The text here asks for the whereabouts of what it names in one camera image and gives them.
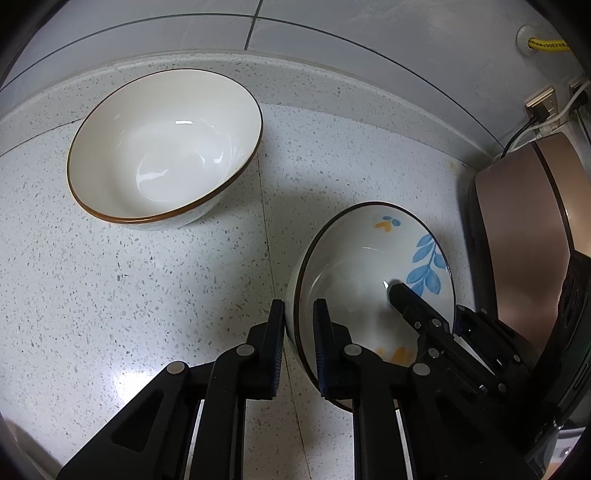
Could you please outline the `green bowl blue leaves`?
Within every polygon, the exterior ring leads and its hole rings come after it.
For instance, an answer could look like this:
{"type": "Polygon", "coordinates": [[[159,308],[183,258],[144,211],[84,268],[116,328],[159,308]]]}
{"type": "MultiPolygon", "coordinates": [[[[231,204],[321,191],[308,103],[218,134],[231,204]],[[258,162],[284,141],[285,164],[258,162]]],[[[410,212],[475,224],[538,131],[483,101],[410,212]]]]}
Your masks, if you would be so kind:
{"type": "Polygon", "coordinates": [[[418,334],[394,310],[388,289],[404,283],[448,323],[455,320],[452,273],[440,243],[412,212],[388,202],[353,205],[322,226],[287,284],[287,337],[311,383],[318,381],[312,304],[328,303],[353,343],[408,367],[418,334]]]}

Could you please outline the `rose gold rice cooker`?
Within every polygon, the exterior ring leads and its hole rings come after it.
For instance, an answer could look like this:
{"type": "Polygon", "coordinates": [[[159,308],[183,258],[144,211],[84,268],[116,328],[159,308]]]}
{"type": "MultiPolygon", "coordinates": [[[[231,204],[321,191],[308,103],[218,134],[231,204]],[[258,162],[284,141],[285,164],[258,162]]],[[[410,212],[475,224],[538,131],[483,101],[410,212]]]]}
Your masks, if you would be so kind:
{"type": "Polygon", "coordinates": [[[566,419],[590,387],[590,182],[562,132],[477,173],[468,193],[478,307],[520,337],[535,404],[566,419]]]}

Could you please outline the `white bowl brown rim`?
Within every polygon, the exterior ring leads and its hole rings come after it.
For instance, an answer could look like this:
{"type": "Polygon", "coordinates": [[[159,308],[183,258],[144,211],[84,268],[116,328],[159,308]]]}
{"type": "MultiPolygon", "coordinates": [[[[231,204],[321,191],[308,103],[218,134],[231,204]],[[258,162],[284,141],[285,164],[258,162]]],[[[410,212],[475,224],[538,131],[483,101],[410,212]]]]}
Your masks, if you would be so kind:
{"type": "Polygon", "coordinates": [[[263,111],[228,76],[172,69],[134,79],[84,118],[68,150],[70,193],[89,215],[138,230],[207,215],[245,173],[263,111]]]}

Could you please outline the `wall power socket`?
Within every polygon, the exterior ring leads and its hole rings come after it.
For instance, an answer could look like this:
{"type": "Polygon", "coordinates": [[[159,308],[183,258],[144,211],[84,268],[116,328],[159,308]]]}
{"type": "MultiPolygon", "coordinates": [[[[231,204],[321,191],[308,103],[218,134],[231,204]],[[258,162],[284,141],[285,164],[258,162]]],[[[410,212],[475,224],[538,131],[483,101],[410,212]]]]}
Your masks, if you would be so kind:
{"type": "Polygon", "coordinates": [[[548,86],[525,102],[525,111],[529,118],[538,123],[553,119],[559,113],[556,91],[548,86]]]}

